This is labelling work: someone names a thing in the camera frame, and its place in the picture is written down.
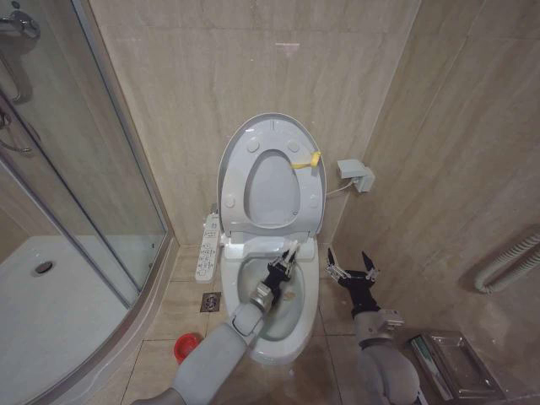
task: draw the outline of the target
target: shower drain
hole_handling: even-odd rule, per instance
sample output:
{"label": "shower drain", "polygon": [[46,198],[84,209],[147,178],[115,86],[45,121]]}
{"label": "shower drain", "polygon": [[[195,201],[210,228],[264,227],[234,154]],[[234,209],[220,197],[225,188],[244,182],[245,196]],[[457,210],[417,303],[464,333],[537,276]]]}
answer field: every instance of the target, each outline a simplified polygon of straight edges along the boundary
{"label": "shower drain", "polygon": [[43,262],[38,267],[34,269],[38,276],[47,273],[54,266],[53,262]]}

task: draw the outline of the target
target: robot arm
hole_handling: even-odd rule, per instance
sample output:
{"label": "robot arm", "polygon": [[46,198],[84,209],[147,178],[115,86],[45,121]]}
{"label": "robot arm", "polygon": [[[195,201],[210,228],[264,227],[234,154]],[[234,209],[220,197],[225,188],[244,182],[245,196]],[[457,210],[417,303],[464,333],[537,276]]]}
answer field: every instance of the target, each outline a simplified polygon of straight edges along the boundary
{"label": "robot arm", "polygon": [[280,296],[279,285],[290,280],[298,243],[268,263],[268,276],[240,304],[227,322],[219,325],[178,367],[172,387],[157,397],[132,405],[206,405],[258,336],[264,317]]}
{"label": "robot arm", "polygon": [[382,310],[371,296],[378,271],[362,252],[367,273],[341,269],[328,249],[327,271],[346,288],[353,301],[351,314],[360,346],[358,367],[374,405],[411,405],[419,392],[413,364],[393,344],[392,333],[403,325],[396,310]]}

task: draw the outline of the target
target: toilet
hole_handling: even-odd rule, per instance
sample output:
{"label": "toilet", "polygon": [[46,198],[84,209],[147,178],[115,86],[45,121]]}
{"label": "toilet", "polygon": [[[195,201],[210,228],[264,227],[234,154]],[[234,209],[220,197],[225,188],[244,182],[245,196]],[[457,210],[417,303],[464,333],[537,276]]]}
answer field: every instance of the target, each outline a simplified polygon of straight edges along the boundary
{"label": "toilet", "polygon": [[318,151],[294,118],[261,114],[236,131],[219,165],[220,272],[230,315],[267,276],[268,262],[293,240],[300,243],[291,280],[281,284],[282,296],[251,345],[250,356],[262,364],[292,362],[311,337],[327,187],[322,159],[309,165]]}

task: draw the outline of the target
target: yellow tag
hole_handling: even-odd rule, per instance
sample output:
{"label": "yellow tag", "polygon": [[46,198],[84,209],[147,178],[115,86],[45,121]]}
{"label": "yellow tag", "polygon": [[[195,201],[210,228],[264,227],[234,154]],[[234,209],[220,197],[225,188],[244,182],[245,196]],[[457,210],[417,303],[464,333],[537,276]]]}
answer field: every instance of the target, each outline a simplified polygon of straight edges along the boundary
{"label": "yellow tag", "polygon": [[321,158],[321,151],[317,150],[311,154],[310,163],[291,163],[293,169],[304,169],[305,167],[316,167],[319,164],[319,159]]}

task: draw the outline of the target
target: toilet lid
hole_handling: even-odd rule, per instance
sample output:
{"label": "toilet lid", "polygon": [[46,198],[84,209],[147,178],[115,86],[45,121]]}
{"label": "toilet lid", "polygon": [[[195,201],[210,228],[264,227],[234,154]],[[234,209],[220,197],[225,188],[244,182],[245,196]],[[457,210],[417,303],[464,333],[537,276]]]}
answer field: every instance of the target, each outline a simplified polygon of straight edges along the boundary
{"label": "toilet lid", "polygon": [[316,234],[324,213],[326,177],[315,140],[294,118],[262,114],[242,125],[224,151],[218,205],[227,236]]}

